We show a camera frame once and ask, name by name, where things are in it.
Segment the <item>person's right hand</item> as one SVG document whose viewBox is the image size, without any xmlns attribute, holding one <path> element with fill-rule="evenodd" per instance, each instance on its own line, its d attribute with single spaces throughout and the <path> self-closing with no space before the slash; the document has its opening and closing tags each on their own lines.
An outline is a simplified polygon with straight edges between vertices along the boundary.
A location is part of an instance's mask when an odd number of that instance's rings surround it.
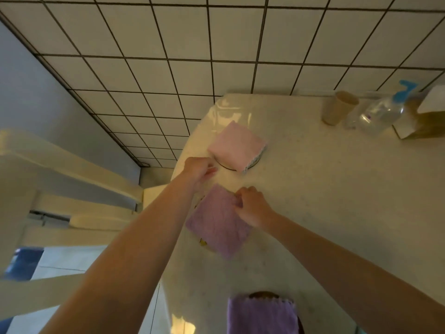
<svg viewBox="0 0 445 334">
<path fill-rule="evenodd" d="M 270 229 L 270 225 L 276 217 L 276 212 L 266 201 L 263 193 L 258 190 L 255 207 L 251 209 L 235 209 L 234 206 L 233 208 L 244 222 L 263 231 L 268 231 Z"/>
</svg>

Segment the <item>person's left hand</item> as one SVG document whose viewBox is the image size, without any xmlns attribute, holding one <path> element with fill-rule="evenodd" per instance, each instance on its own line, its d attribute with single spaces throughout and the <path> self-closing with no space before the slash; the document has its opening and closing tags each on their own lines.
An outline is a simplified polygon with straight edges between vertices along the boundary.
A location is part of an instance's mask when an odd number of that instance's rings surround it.
<svg viewBox="0 0 445 334">
<path fill-rule="evenodd" d="M 204 182 L 210 179 L 209 178 L 205 181 L 200 181 L 200 158 L 201 157 L 187 158 L 185 161 L 184 169 L 182 171 L 182 173 L 184 173 L 185 176 L 190 179 L 195 192 L 199 191 Z"/>
</svg>

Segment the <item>purple square cloth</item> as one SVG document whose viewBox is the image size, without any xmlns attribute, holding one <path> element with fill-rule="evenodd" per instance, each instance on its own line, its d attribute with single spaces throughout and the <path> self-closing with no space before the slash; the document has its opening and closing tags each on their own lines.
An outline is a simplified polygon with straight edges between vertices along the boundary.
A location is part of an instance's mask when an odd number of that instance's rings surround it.
<svg viewBox="0 0 445 334">
<path fill-rule="evenodd" d="M 225 259 L 231 259 L 247 240 L 251 226 L 235 211 L 242 200 L 214 184 L 186 220 L 186 228 Z"/>
</svg>

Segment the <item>person's right forearm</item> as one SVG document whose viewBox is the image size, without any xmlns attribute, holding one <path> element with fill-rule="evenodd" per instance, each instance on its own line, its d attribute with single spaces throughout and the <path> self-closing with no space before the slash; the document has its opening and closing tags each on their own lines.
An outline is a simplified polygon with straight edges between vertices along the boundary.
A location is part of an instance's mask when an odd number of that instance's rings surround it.
<svg viewBox="0 0 445 334">
<path fill-rule="evenodd" d="M 367 334 L 445 334 L 445 306 L 395 275 L 275 212 L 261 228 Z"/>
</svg>

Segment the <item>person's left forearm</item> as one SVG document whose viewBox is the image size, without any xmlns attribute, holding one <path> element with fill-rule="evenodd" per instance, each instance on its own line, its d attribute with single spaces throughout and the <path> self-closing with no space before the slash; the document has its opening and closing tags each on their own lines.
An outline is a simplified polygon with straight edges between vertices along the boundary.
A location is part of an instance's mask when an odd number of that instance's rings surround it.
<svg viewBox="0 0 445 334">
<path fill-rule="evenodd" d="M 137 334 L 198 181 L 183 171 L 169 183 L 93 262 L 39 334 Z"/>
</svg>

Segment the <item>round white plate dark rim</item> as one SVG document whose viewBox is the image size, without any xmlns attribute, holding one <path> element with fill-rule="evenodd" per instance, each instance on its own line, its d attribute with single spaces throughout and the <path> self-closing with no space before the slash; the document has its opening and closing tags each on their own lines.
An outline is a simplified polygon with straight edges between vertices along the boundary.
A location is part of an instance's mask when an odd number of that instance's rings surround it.
<svg viewBox="0 0 445 334">
<path fill-rule="evenodd" d="M 236 168 L 234 168 L 232 165 L 228 164 L 227 162 L 225 162 L 224 160 L 220 160 L 216 155 L 212 154 L 212 156 L 214 157 L 215 161 L 218 162 L 218 164 L 220 166 L 222 166 L 223 168 L 226 168 L 230 171 L 234 171 L 234 172 L 239 172 L 239 173 L 246 173 L 250 168 L 254 167 L 261 159 L 261 157 L 264 154 L 264 150 L 262 150 L 262 152 L 255 158 L 253 159 L 249 165 L 244 168 L 243 170 L 237 170 Z"/>
</svg>

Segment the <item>pink folded cloth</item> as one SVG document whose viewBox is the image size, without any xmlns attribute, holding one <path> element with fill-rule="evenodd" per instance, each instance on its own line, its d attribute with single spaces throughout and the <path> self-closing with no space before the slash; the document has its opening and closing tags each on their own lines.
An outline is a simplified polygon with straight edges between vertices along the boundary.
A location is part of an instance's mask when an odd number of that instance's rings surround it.
<svg viewBox="0 0 445 334">
<path fill-rule="evenodd" d="M 267 142 L 246 126 L 231 121 L 208 146 L 214 158 L 231 169 L 244 173 L 262 155 Z"/>
</svg>

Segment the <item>round plate with yellow print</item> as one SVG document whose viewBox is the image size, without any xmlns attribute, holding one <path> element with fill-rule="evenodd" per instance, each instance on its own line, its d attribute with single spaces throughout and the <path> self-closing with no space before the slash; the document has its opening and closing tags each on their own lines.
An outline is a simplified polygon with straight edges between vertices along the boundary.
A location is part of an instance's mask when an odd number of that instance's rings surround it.
<svg viewBox="0 0 445 334">
<path fill-rule="evenodd" d="M 204 198 L 205 198 L 205 195 L 200 196 L 199 199 L 196 201 L 196 204 L 193 208 L 193 213 L 196 211 L 197 207 L 200 205 L 200 203 L 203 201 Z M 202 248 L 208 250 L 209 252 L 216 254 L 216 251 L 212 247 L 210 247 L 209 244 L 207 243 L 207 241 L 205 241 L 203 238 L 199 239 L 199 244 Z"/>
</svg>

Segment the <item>purple cloth with scalloped edge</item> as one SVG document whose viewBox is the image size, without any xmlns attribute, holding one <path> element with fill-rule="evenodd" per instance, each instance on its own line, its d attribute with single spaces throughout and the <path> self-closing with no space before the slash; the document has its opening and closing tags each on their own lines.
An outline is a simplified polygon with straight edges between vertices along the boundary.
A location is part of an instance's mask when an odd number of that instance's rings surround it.
<svg viewBox="0 0 445 334">
<path fill-rule="evenodd" d="M 299 334 L 300 330 L 295 304 L 283 298 L 230 298 L 226 319 L 226 334 Z"/>
</svg>

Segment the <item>beige cup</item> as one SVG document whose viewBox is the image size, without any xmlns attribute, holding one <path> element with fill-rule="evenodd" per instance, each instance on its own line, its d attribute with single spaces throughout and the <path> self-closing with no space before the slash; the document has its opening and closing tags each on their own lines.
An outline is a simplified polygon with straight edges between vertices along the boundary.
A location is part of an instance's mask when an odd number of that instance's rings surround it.
<svg viewBox="0 0 445 334">
<path fill-rule="evenodd" d="M 337 91 L 327 99 L 321 112 L 321 121 L 329 126 L 341 123 L 359 105 L 359 98 L 348 91 Z"/>
</svg>

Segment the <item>white chair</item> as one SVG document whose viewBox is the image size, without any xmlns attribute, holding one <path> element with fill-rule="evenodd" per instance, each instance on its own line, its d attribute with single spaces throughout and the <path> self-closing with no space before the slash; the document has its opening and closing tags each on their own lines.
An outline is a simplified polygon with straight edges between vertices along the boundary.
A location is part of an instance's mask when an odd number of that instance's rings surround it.
<svg viewBox="0 0 445 334">
<path fill-rule="evenodd" d="M 143 201 L 143 189 L 122 176 L 26 132 L 0 130 L 0 320 L 62 304 L 81 274 L 30 281 L 1 276 L 19 247 L 108 245 L 137 210 L 52 195 L 37 167 Z"/>
</svg>

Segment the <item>clear spray bottle blue trigger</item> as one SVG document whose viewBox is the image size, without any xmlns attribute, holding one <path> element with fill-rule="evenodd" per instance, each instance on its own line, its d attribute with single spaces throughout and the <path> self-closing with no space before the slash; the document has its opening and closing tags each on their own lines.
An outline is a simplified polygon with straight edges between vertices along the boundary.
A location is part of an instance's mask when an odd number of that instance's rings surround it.
<svg viewBox="0 0 445 334">
<path fill-rule="evenodd" d="M 372 102 L 359 115 L 356 126 L 360 131 L 377 136 L 390 128 L 402 116 L 405 102 L 418 83 L 400 80 L 399 84 L 404 87 L 403 90 Z"/>
</svg>

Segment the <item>open cardboard box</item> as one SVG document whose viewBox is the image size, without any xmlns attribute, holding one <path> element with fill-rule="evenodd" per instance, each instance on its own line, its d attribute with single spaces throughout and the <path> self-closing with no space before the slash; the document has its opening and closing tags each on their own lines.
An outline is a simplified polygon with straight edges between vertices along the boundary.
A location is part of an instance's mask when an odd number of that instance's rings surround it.
<svg viewBox="0 0 445 334">
<path fill-rule="evenodd" d="M 445 84 L 409 97 L 393 129 L 401 140 L 445 137 Z"/>
</svg>

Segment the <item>blue container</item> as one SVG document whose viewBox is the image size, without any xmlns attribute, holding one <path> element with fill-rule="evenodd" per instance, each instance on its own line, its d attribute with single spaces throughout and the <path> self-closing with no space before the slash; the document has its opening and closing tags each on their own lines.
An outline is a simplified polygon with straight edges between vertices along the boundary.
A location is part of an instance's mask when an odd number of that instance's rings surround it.
<svg viewBox="0 0 445 334">
<path fill-rule="evenodd" d="M 0 280 L 30 281 L 43 252 L 43 247 L 18 248 L 8 267 L 0 274 Z"/>
</svg>

